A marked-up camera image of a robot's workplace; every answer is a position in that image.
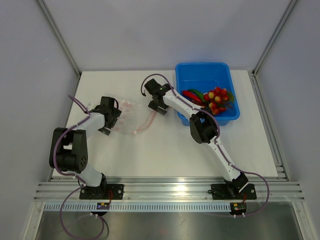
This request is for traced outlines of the red toy grape bunch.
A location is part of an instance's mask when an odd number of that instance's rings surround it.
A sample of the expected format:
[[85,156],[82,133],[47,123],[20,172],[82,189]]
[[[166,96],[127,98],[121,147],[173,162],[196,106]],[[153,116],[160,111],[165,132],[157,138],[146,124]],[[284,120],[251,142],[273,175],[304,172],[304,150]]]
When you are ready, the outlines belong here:
[[214,116],[225,113],[227,110],[235,109],[235,96],[226,88],[216,86],[213,90],[205,93],[203,99]]

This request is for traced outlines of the red toy chili pepper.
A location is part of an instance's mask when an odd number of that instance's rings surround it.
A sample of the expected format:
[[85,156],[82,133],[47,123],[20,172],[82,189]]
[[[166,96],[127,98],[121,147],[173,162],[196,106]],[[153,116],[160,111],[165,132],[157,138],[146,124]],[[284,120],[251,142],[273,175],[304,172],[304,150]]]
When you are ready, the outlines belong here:
[[182,91],[182,96],[185,97],[186,99],[188,99],[193,104],[196,104],[198,106],[203,106],[204,105],[202,100],[195,93],[192,93],[192,92],[190,92],[188,90],[183,90]]

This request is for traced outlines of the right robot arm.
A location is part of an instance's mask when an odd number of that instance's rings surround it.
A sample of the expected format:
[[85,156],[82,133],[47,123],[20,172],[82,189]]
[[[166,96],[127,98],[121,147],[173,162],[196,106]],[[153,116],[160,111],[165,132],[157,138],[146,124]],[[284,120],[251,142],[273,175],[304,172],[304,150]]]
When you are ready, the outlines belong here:
[[148,107],[165,115],[169,107],[189,118],[190,135],[198,144],[204,144],[216,155],[226,184],[227,195],[239,198],[249,184],[245,173],[237,168],[220,140],[220,127],[208,107],[200,108],[179,94],[169,82],[159,84],[155,79],[143,80],[140,87],[145,97],[148,92],[152,99]]

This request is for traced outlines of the clear zip top bag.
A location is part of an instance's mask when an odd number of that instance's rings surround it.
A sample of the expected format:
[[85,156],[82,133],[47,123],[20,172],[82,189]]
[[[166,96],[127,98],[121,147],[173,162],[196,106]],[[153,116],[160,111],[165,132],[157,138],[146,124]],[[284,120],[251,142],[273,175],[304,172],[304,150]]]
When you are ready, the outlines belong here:
[[152,125],[156,116],[155,111],[125,99],[120,99],[118,102],[121,114],[112,128],[114,132],[122,135],[137,135]]

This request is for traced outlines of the green toy chili pepper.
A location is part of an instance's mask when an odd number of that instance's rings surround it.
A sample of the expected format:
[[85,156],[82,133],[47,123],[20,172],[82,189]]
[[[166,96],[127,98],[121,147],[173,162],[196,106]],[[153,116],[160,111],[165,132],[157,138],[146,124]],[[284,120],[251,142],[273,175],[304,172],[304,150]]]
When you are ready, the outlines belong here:
[[196,89],[188,89],[189,92],[195,94],[202,102],[205,101],[204,94]]

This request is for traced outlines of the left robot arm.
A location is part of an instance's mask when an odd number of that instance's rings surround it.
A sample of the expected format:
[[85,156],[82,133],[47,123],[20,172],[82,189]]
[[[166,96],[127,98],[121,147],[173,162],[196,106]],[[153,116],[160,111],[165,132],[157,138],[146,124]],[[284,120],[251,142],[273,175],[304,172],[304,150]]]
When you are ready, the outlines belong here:
[[96,132],[108,136],[121,115],[118,101],[103,96],[100,103],[89,110],[78,99],[70,99],[85,113],[85,118],[70,127],[53,131],[49,165],[62,176],[77,179],[81,200],[121,200],[124,185],[108,183],[106,176],[89,164],[87,140]]

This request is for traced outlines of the blue plastic bin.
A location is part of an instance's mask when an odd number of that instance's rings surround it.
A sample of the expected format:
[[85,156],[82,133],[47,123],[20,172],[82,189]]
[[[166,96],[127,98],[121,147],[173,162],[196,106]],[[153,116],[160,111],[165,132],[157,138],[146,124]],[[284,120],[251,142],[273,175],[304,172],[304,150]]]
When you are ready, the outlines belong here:
[[220,126],[235,121],[240,116],[240,110],[236,99],[229,66],[223,62],[185,62],[175,66],[176,90],[182,95],[182,91],[195,89],[201,93],[214,90],[215,87],[226,89],[234,96],[231,104],[233,109],[215,116]]

